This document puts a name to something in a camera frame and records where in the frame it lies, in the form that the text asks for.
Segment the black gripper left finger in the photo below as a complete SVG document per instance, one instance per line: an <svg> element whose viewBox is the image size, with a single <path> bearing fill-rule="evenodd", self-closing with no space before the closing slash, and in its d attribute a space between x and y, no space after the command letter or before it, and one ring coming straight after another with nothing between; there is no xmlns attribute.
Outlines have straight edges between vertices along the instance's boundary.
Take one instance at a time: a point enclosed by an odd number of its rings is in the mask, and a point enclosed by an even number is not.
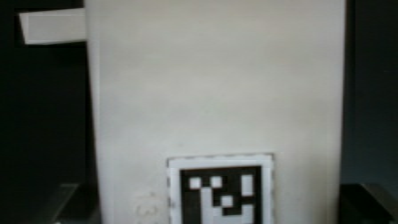
<svg viewBox="0 0 398 224"><path fill-rule="evenodd" d="M95 207L91 188L77 183L63 184L52 199L49 224L90 224Z"/></svg>

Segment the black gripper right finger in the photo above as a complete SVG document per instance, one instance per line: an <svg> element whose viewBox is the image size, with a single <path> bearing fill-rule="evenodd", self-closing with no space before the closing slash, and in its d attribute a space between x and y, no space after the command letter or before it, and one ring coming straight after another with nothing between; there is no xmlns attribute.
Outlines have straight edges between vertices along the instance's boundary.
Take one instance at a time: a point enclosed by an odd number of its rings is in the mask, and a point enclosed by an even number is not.
<svg viewBox="0 0 398 224"><path fill-rule="evenodd" d="M338 224L398 224L398 199L381 185L340 187Z"/></svg>

